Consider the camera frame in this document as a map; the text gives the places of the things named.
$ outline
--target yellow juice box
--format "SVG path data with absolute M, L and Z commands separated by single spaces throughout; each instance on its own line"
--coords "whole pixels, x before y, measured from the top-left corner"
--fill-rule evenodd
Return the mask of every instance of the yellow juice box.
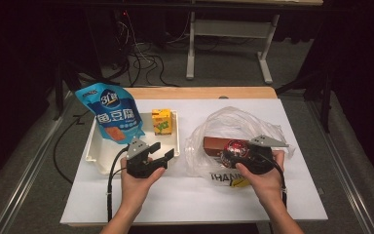
M 152 116 L 154 133 L 156 135 L 170 135 L 172 132 L 172 116 L 170 109 L 153 109 Z

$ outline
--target snack bag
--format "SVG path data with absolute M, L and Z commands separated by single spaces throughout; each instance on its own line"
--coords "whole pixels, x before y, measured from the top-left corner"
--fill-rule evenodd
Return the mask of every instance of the snack bag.
M 122 87 L 96 83 L 75 92 L 75 96 L 95 114 L 104 138 L 127 144 L 145 135 L 135 101 Z

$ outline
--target white tray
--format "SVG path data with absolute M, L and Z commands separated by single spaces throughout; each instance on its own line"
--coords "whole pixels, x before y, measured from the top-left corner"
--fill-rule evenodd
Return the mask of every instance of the white tray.
M 153 121 L 150 113 L 140 113 L 143 126 L 142 130 L 145 136 L 141 136 L 139 139 L 146 142 L 148 145 L 152 145 L 155 142 L 161 143 L 161 148 L 155 153 L 149 156 L 153 160 L 164 157 L 164 155 L 171 149 L 174 149 L 174 158 L 168 161 L 168 166 L 177 159 L 180 155 L 179 138 L 178 138 L 178 117 L 177 112 L 172 110 L 172 133 L 171 135 L 156 136 L 154 134 Z M 114 158 L 120 152 L 121 149 L 125 147 L 124 144 L 118 144 L 117 142 L 103 138 L 99 127 L 95 119 L 93 119 L 93 126 L 91 127 L 90 134 L 88 136 L 86 145 L 86 161 L 93 162 L 98 169 L 98 171 L 103 175 L 109 175 L 111 171 L 111 166 Z M 127 153 L 123 153 L 120 157 L 123 158 L 127 156 Z M 115 170 L 117 171 L 121 168 L 120 160 L 117 161 L 115 165 Z

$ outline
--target plastic bag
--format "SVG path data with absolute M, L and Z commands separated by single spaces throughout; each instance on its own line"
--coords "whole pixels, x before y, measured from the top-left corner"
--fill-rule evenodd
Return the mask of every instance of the plastic bag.
M 122 87 L 96 83 L 75 95 L 95 114 L 102 137 L 128 144 L 134 137 L 145 135 L 135 101 Z
M 216 185 L 231 185 L 231 181 L 241 178 L 237 169 L 224 167 L 216 157 L 206 155 L 204 137 L 251 139 L 261 135 L 286 143 L 280 126 L 270 124 L 248 112 L 228 106 L 210 114 L 206 121 L 186 139 L 186 161 L 189 176 L 201 176 Z M 291 158 L 294 146 L 274 148 L 285 151 Z

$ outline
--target human arm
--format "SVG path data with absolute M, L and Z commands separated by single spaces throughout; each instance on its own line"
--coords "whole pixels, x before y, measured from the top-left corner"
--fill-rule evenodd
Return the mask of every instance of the human arm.
M 283 171 L 284 152 L 282 150 L 274 150 L 273 156 Z M 263 175 L 255 175 L 241 163 L 236 164 L 236 168 L 242 176 L 248 179 L 253 187 L 260 204 L 270 218 L 274 233 L 303 233 L 296 221 L 287 212 L 286 206 L 281 199 L 281 175 L 278 170 L 272 169 Z
M 121 159 L 121 168 L 127 166 L 127 159 Z M 141 212 L 151 185 L 157 181 L 165 172 L 165 168 L 157 169 L 147 178 L 135 178 L 127 173 L 127 170 L 121 172 L 121 205 L 112 219 L 102 229 L 101 234 L 126 234 Z

